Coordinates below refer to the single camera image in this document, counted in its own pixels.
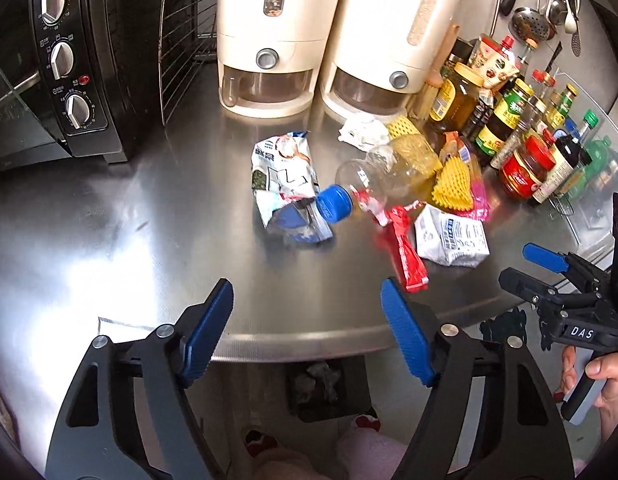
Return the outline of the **white printed packet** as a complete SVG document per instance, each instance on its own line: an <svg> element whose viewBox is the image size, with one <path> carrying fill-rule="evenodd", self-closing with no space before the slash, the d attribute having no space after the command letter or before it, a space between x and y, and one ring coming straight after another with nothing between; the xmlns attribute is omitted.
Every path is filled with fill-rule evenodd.
<svg viewBox="0 0 618 480"><path fill-rule="evenodd" d="M414 222L416 252L439 266L477 268L490 255L479 220L426 205Z"/></svg>

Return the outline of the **red plastic wrapper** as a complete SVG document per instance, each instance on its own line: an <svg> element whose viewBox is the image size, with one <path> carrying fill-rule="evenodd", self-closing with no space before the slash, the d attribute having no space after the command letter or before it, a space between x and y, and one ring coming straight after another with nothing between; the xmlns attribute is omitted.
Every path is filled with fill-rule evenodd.
<svg viewBox="0 0 618 480"><path fill-rule="evenodd" d="M401 285L407 292L419 292L428 286L428 273L421 257L416 252L411 240L413 220L410 214L426 205L421 200L414 200L407 206L392 206L385 209L381 202L370 192L362 191L357 194L359 208L371 212L377 223L389 232L390 240L396 242L393 252L394 267Z"/></svg>

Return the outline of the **yellow foam fruit net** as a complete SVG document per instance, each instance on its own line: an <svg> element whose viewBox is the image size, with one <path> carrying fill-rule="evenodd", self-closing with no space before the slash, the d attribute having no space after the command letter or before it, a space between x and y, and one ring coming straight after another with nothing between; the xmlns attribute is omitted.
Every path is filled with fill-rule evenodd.
<svg viewBox="0 0 618 480"><path fill-rule="evenodd" d="M464 212L473 209L472 176L469 166L460 157L450 157L443 165L431 199L437 206L450 210Z"/></svg>

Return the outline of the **orange pink candy bag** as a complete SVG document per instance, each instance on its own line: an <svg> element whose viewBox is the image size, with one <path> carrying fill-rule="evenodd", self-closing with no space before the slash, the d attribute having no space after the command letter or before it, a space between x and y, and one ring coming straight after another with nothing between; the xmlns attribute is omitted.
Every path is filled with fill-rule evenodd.
<svg viewBox="0 0 618 480"><path fill-rule="evenodd" d="M452 211L462 217L486 222L490 217L491 210L486 185L484 185L477 157L456 131L448 131L445 133L445 144L443 144L443 148L440 150L439 160L444 165L453 156L460 157L469 166L470 175L472 176L474 207L470 211Z"/></svg>

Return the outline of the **clear plastic bottle blue cap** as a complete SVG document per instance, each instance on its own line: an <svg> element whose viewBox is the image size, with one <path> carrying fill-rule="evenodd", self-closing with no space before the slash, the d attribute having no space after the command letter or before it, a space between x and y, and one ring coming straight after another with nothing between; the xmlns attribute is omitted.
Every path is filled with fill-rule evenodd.
<svg viewBox="0 0 618 480"><path fill-rule="evenodd" d="M387 226L391 207L416 200L420 188L443 168L425 136L397 136L372 148L362 158L343 162L334 183L315 198L318 212L334 224L355 211L372 216Z"/></svg>

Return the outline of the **white blue snack wrapper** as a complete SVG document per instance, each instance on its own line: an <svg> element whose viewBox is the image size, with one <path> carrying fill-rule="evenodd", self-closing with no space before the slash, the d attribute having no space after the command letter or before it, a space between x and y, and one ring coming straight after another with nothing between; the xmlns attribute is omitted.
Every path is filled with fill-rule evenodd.
<svg viewBox="0 0 618 480"><path fill-rule="evenodd" d="M320 185L307 131L270 136L254 145L251 192L268 232L303 244L320 244L333 237L315 202Z"/></svg>

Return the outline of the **white tissue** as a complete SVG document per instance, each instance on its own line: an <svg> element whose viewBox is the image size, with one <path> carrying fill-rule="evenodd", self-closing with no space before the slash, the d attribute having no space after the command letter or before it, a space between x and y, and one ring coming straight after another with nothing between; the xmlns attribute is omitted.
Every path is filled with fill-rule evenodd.
<svg viewBox="0 0 618 480"><path fill-rule="evenodd" d="M356 113L339 129L338 141L367 153L372 148L389 142L386 126L372 115Z"/></svg>

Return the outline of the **right red slipper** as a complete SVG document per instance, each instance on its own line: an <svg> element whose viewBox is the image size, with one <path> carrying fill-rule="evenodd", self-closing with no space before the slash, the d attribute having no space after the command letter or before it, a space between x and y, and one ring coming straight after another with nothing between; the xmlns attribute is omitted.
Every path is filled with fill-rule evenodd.
<svg viewBox="0 0 618 480"><path fill-rule="evenodd" d="M382 423L374 415L361 414L353 419L352 427L356 429L370 429L375 432L381 432Z"/></svg>

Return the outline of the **red slipper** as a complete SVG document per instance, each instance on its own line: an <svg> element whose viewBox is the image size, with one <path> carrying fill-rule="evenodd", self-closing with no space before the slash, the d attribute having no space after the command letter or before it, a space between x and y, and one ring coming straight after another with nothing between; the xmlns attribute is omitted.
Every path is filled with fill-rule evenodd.
<svg viewBox="0 0 618 480"><path fill-rule="evenodd" d="M356 429L370 429L375 432L381 432L382 423L374 415L361 414L353 419L352 427Z"/></svg>
<svg viewBox="0 0 618 480"><path fill-rule="evenodd" d="M275 437L265 434L256 428L251 428L246 431L243 437L243 444L246 452L251 458L256 458L262 453L275 450L279 447Z"/></svg>

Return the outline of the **clear plastic storage bin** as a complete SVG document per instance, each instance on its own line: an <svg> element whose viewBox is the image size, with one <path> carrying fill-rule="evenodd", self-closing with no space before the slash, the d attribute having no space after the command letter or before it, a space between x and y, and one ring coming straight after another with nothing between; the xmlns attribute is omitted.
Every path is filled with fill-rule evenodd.
<svg viewBox="0 0 618 480"><path fill-rule="evenodd" d="M597 126L583 148L592 162L574 170L556 194L540 206L548 219L548 247L576 252L594 262L612 252L612 196L618 193L618 126L589 92L578 89L569 117L581 122L592 110Z"/></svg>

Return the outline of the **dark soy sauce bottle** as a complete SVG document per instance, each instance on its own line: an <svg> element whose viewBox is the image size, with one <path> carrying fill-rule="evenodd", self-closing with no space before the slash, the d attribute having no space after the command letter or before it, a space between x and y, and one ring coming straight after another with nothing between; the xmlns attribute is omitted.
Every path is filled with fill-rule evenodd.
<svg viewBox="0 0 618 480"><path fill-rule="evenodd" d="M536 207L545 202L578 165L581 151L578 136L572 136L566 130L559 130L558 133L559 136L550 150L555 166L548 172L540 188L528 200L530 206Z"/></svg>

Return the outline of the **person's pink leg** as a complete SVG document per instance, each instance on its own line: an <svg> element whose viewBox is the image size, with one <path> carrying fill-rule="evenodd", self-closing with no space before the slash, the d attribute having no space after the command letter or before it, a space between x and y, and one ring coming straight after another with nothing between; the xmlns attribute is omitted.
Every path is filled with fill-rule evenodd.
<svg viewBox="0 0 618 480"><path fill-rule="evenodd" d="M263 451L253 463L253 479L268 480L329 480L313 468L309 458L289 448L271 448Z"/></svg>
<svg viewBox="0 0 618 480"><path fill-rule="evenodd" d="M393 478L407 446L371 428L349 428L337 442L337 458L349 479Z"/></svg>

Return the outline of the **oyster sauce bottle green label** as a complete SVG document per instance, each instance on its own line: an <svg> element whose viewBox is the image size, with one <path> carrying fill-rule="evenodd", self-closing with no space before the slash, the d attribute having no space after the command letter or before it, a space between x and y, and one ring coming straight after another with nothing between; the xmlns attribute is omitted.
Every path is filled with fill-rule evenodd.
<svg viewBox="0 0 618 480"><path fill-rule="evenodd" d="M505 141L517 127L522 110L532 97L533 90L522 78L496 103L495 108L474 140L478 164L487 167L499 153Z"/></svg>

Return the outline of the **cream grain dispenser right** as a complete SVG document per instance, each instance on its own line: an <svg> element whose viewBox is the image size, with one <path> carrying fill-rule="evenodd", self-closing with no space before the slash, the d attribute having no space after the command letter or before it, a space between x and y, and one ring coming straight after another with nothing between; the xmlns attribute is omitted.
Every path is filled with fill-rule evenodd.
<svg viewBox="0 0 618 480"><path fill-rule="evenodd" d="M320 74L320 96L341 122L383 122L419 92L461 0L338 0Z"/></svg>

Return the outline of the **black toaster oven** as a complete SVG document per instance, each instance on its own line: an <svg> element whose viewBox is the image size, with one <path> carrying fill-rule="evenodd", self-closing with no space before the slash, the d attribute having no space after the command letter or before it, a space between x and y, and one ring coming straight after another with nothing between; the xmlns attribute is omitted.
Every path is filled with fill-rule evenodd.
<svg viewBox="0 0 618 480"><path fill-rule="evenodd" d="M160 121L163 0L0 0L0 171L128 162Z"/></svg>

